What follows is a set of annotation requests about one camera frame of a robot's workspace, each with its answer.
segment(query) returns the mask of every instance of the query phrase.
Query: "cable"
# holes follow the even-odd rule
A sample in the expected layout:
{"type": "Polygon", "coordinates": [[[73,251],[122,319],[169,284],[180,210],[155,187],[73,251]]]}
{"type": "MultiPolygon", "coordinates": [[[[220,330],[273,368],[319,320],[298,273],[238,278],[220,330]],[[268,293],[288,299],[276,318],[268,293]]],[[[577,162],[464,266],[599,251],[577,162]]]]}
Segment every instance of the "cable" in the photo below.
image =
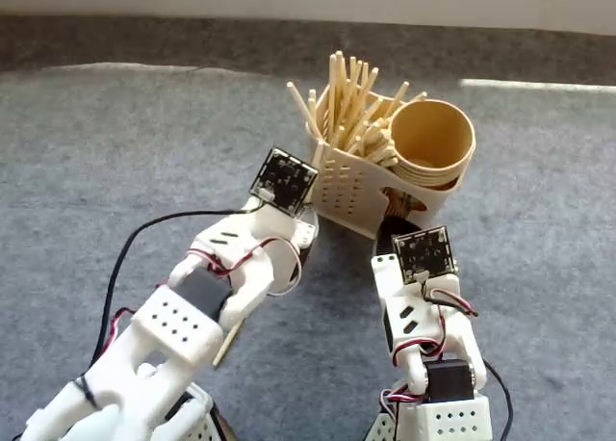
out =
{"type": "Polygon", "coordinates": [[[504,393],[504,398],[507,402],[507,422],[504,424],[504,428],[502,429],[502,435],[500,436],[500,441],[505,441],[509,436],[509,431],[511,430],[511,425],[513,424],[513,402],[511,401],[511,394],[509,393],[509,388],[505,385],[499,373],[496,371],[492,364],[483,359],[483,364],[490,371],[490,374],[494,376],[497,382],[502,388],[502,392],[504,393]]]}
{"type": "Polygon", "coordinates": [[[291,292],[292,289],[294,289],[297,286],[297,284],[299,284],[299,281],[301,280],[301,274],[302,274],[301,259],[299,258],[299,253],[295,249],[295,246],[290,241],[288,241],[287,239],[284,239],[282,237],[267,237],[266,239],[261,241],[259,244],[257,244],[253,248],[251,248],[246,253],[246,255],[244,255],[242,258],[240,258],[238,261],[236,261],[230,268],[225,268],[224,265],[222,265],[220,260],[217,259],[217,257],[213,253],[209,253],[209,252],[207,252],[205,250],[202,250],[200,248],[191,247],[191,248],[188,249],[187,253],[193,253],[195,255],[201,256],[202,258],[205,258],[210,263],[210,270],[215,275],[217,275],[219,277],[226,277],[231,272],[233,272],[234,270],[239,268],[241,265],[243,265],[250,258],[252,258],[252,256],[254,255],[254,252],[258,248],[263,248],[263,247],[271,244],[272,242],[276,242],[276,241],[285,243],[291,249],[291,252],[293,253],[293,256],[295,258],[296,267],[297,267],[297,274],[293,278],[293,283],[292,283],[291,287],[289,287],[284,292],[280,292],[280,293],[268,292],[268,295],[270,295],[271,297],[282,297],[284,295],[287,295],[289,292],[291,292]]]}
{"type": "Polygon", "coordinates": [[[109,338],[105,342],[105,346],[103,347],[103,350],[100,352],[101,356],[105,353],[107,348],[110,347],[111,344],[116,340],[117,334],[118,334],[117,323],[119,323],[119,320],[122,317],[122,314],[124,313],[129,313],[133,315],[135,314],[135,311],[127,307],[121,307],[115,312],[114,317],[111,320],[109,338]]]}
{"type": "Polygon", "coordinates": [[[450,298],[453,298],[457,301],[457,303],[452,303],[450,301],[445,301],[442,299],[437,299],[435,297],[432,296],[432,291],[428,292],[427,291],[427,286],[425,284],[425,282],[422,283],[422,298],[424,301],[427,301],[429,303],[432,304],[438,304],[440,306],[448,306],[450,308],[453,308],[457,311],[459,311],[460,313],[464,314],[465,316],[478,316],[478,313],[476,311],[474,311],[474,309],[472,308],[471,304],[468,303],[465,299],[463,299],[462,297],[459,297],[456,294],[453,294],[451,292],[448,292],[446,290],[442,290],[442,289],[432,289],[432,290],[437,290],[438,292],[447,295],[450,298]]]}
{"type": "Polygon", "coordinates": [[[441,309],[440,305],[438,306],[438,309],[439,309],[439,322],[441,323],[441,330],[443,333],[443,337],[441,338],[441,341],[437,342],[433,338],[421,337],[421,338],[412,338],[410,340],[406,340],[405,342],[400,343],[396,347],[394,352],[392,353],[392,364],[394,364],[394,367],[398,366],[398,353],[401,352],[402,350],[406,350],[407,348],[413,347],[415,345],[420,345],[420,352],[425,356],[432,357],[432,356],[438,356],[439,354],[441,354],[443,347],[445,346],[445,340],[447,338],[447,329],[446,329],[445,316],[443,316],[443,310],[441,309]],[[431,345],[432,349],[425,350],[423,347],[421,347],[421,345],[431,345]]]}
{"type": "Polygon", "coordinates": [[[112,271],[112,275],[109,278],[109,284],[107,286],[107,295],[105,296],[105,306],[103,307],[103,316],[100,321],[100,330],[98,332],[98,339],[96,341],[96,348],[94,349],[94,353],[92,355],[92,359],[90,362],[90,367],[96,362],[96,359],[100,357],[101,351],[103,350],[103,346],[105,345],[105,336],[107,335],[107,323],[109,322],[109,315],[112,309],[112,300],[114,299],[114,289],[116,288],[117,275],[119,274],[119,270],[122,267],[122,263],[124,262],[124,258],[126,258],[126,254],[128,253],[128,249],[131,247],[131,244],[135,241],[137,236],[144,230],[154,224],[158,224],[159,222],[174,220],[176,218],[184,218],[184,217],[196,217],[196,216],[205,216],[205,215],[216,215],[216,216],[229,216],[229,215],[246,215],[249,213],[254,213],[257,210],[263,207],[264,203],[260,202],[255,208],[250,209],[242,209],[242,210],[196,210],[192,212],[181,212],[181,213],[172,213],[170,215],[165,215],[163,217],[159,217],[155,220],[148,221],[137,229],[135,229],[132,234],[128,237],[122,250],[120,251],[117,259],[115,260],[114,270],[112,271]]]}

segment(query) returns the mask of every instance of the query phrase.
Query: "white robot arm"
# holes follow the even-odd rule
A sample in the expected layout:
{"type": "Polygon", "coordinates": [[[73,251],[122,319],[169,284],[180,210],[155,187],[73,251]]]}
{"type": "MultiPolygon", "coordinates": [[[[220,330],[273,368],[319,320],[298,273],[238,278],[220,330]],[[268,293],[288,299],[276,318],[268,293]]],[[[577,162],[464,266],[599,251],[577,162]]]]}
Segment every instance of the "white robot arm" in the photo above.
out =
{"type": "Polygon", "coordinates": [[[73,426],[66,439],[92,439],[92,421],[78,423],[98,411],[100,424],[109,428],[113,421],[105,441],[184,439],[190,422],[204,410],[206,416],[211,413],[209,399],[197,398],[193,388],[192,401],[165,423],[166,415],[187,389],[190,394],[199,368],[212,362],[223,330],[248,316],[267,293],[284,293],[298,282],[300,252],[316,232],[295,216],[316,175],[312,167],[273,149],[246,208],[261,200],[267,204],[198,234],[167,283],[82,376],[30,418],[21,441],[57,441],[73,426]],[[142,365],[152,351],[167,358],[157,369],[142,365]],[[90,435],[75,438],[75,430],[90,435]]]}
{"type": "Polygon", "coordinates": [[[421,231],[404,220],[381,226],[372,258],[383,325],[404,378],[384,390],[366,441],[490,441],[486,382],[460,295],[447,229],[421,231]]]}

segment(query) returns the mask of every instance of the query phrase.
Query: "beige cup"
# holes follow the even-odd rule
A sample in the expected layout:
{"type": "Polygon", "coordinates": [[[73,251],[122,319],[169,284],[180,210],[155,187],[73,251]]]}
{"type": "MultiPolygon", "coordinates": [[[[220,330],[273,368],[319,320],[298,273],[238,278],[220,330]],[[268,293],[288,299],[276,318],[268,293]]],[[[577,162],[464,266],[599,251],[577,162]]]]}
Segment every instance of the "beige cup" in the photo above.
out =
{"type": "Polygon", "coordinates": [[[437,99],[405,104],[394,112],[392,139],[398,165],[393,172],[423,187],[455,181],[475,151],[475,130],[457,107],[437,99]]]}

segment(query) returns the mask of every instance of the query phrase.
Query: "black circuit board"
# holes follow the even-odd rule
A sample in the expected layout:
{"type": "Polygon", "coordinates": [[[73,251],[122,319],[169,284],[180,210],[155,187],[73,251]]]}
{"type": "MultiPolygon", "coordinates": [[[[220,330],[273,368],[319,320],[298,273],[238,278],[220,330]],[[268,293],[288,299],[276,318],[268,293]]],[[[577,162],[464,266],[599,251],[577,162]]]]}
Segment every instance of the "black circuit board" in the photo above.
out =
{"type": "Polygon", "coordinates": [[[250,193],[294,217],[318,173],[307,163],[274,147],[252,183],[250,193]]]}
{"type": "Polygon", "coordinates": [[[455,273],[449,234],[445,226],[393,237],[405,284],[417,282],[417,275],[428,277],[455,273]]]}

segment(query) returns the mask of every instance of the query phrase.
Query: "utensil holder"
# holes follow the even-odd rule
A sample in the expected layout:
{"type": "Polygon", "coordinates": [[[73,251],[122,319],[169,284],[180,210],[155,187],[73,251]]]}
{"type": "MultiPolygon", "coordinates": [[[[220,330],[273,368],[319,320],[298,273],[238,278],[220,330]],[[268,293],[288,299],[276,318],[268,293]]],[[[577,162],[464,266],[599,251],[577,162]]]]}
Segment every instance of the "utensil holder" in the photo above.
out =
{"type": "MultiPolygon", "coordinates": [[[[317,103],[317,118],[323,118],[327,109],[328,92],[329,86],[317,103]]],[[[384,97],[381,109],[390,102],[391,98],[384,97]]],[[[315,137],[307,125],[306,131],[313,140],[311,163],[319,169],[311,194],[314,208],[322,217],[371,239],[386,215],[402,216],[419,227],[429,226],[449,195],[459,188],[466,171],[464,168],[447,189],[423,188],[377,164],[331,147],[323,138],[315,137]]]]}

